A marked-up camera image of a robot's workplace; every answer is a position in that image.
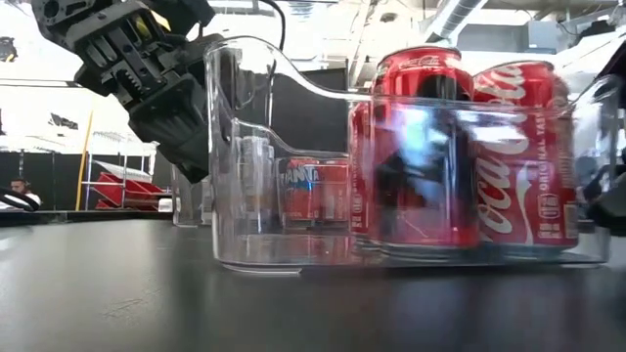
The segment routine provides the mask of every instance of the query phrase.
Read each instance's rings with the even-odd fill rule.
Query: clear plastic bin
[[[178,227],[202,224],[202,183],[191,184],[178,167],[171,165],[172,222]]]
[[[229,268],[608,258],[610,235],[586,219],[583,191],[614,177],[594,178],[617,158],[614,77],[537,109],[326,90],[252,37],[211,47],[205,63],[214,253]],[[273,90],[279,75],[346,102],[336,118],[347,153],[298,150],[273,131],[272,103],[293,99]]]

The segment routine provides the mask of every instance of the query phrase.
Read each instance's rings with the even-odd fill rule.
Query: metal frame
[[[96,135],[102,135],[105,136],[107,138],[109,138],[106,134],[101,134],[100,132],[94,132],[92,134],[92,136],[96,136]],[[124,170],[122,172],[122,182],[121,183],[116,183],[116,182],[92,182],[91,181],[91,168],[92,168],[92,164],[93,164],[93,154],[89,153],[89,161],[87,162],[87,181],[81,181],[80,184],[82,186],[87,186],[87,189],[85,190],[85,210],[89,210],[89,193],[91,191],[91,186],[120,186],[121,187],[121,203],[120,203],[120,208],[124,208],[124,204],[126,203],[126,172],[128,170],[128,148],[126,148],[126,144],[129,142],[128,138],[125,138],[124,141],[118,141],[119,143],[124,143],[124,163],[123,163],[123,167]],[[144,170],[144,157],[142,156],[142,171]]]

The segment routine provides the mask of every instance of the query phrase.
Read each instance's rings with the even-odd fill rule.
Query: black tabletop
[[[208,229],[0,229],[0,351],[626,351],[619,247],[595,269],[255,277]]]

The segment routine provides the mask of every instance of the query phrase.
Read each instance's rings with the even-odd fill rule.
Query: coca-cola can
[[[322,213],[326,225],[344,224],[348,219],[348,161],[346,159],[322,162]]]
[[[349,231],[360,249],[378,249],[379,242],[370,235],[374,230],[374,179],[372,170],[372,121],[370,103],[356,104],[349,114],[348,179]]]
[[[468,101],[471,75],[456,49],[423,46],[386,56],[375,96]],[[375,98],[371,110],[373,214],[368,238],[387,254],[448,258],[478,245],[468,134],[442,107]]]
[[[521,258],[576,246],[573,121],[565,83],[550,63],[524,61],[486,69],[474,77],[474,89],[475,102],[531,108],[493,118],[500,135],[511,137],[474,144],[482,241]]]
[[[284,176],[283,224],[286,228],[316,226],[322,217],[320,161],[308,157],[294,157],[287,163]]]

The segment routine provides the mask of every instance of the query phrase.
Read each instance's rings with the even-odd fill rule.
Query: coca-cola logo
[[[439,61],[439,57],[436,55],[424,55],[421,58],[407,60],[401,63],[398,67],[400,69],[404,69],[413,66],[441,66],[441,62]]]
[[[500,66],[481,73],[476,79],[474,89],[493,96],[488,103],[513,105],[512,101],[526,96],[524,81],[520,67]]]
[[[511,100],[519,100],[526,95],[523,83],[524,77],[519,67],[502,66],[482,74],[476,82],[475,89],[494,97],[489,103],[511,105]],[[508,122],[513,125],[511,128],[514,128],[516,124],[525,120],[525,114],[515,114],[510,116]],[[512,233],[513,224],[503,213],[512,206],[509,189],[514,187],[515,198],[528,228],[525,195],[530,189],[530,182],[527,165],[524,164],[516,175],[512,175],[509,166],[496,157],[498,154],[502,156],[522,154],[528,149],[528,139],[520,136],[515,140],[483,141],[480,145],[495,155],[480,156],[476,159],[477,193],[481,200],[478,205],[478,218],[484,226],[498,234]],[[511,182],[512,176],[515,179],[514,185]]]

